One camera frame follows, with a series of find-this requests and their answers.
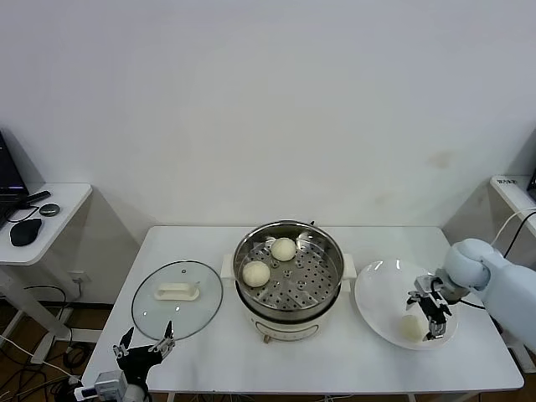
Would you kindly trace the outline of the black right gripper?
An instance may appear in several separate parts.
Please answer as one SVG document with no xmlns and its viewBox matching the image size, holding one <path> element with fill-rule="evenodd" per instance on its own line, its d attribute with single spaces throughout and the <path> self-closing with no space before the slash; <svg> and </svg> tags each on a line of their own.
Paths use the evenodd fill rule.
<svg viewBox="0 0 536 402">
<path fill-rule="evenodd" d="M 424 296 L 420 296 L 419 293 L 410 293 L 405 310 L 409 311 L 419 305 L 428 320 L 428 332 L 424 340 L 442 338 L 446 332 L 447 316 L 451 315 L 449 307 L 437 292 L 426 293 Z"/>
</svg>

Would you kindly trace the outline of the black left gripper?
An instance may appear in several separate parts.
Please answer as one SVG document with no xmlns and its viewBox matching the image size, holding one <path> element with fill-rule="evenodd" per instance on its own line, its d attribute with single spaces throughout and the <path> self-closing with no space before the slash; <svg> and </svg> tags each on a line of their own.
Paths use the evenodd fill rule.
<svg viewBox="0 0 536 402">
<path fill-rule="evenodd" d="M 162 354 L 170 354 L 175 346 L 173 322 L 169 321 L 163 338 L 152 346 L 129 348 L 134 327 L 131 327 L 112 350 L 126 379 L 146 379 L 150 369 L 162 363 Z"/>
</svg>

